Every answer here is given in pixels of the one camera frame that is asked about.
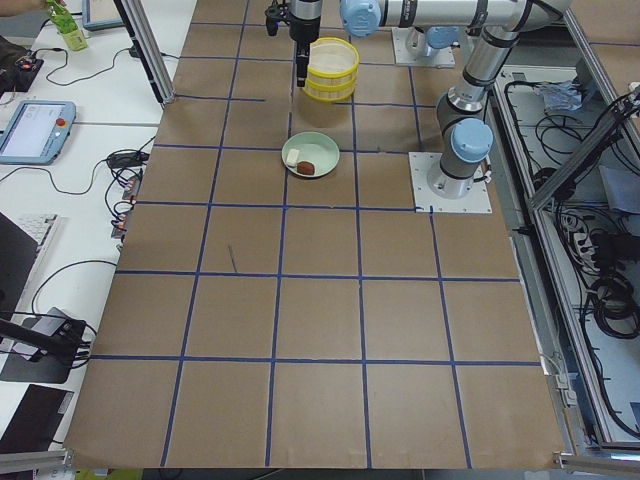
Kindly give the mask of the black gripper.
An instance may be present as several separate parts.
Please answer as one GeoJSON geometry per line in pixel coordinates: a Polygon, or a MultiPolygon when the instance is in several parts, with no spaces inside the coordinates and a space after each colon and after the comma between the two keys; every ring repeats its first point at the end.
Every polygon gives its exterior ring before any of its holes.
{"type": "Polygon", "coordinates": [[[321,0],[292,0],[289,6],[289,34],[296,43],[296,85],[303,88],[308,77],[310,44],[319,37],[321,0]]]}

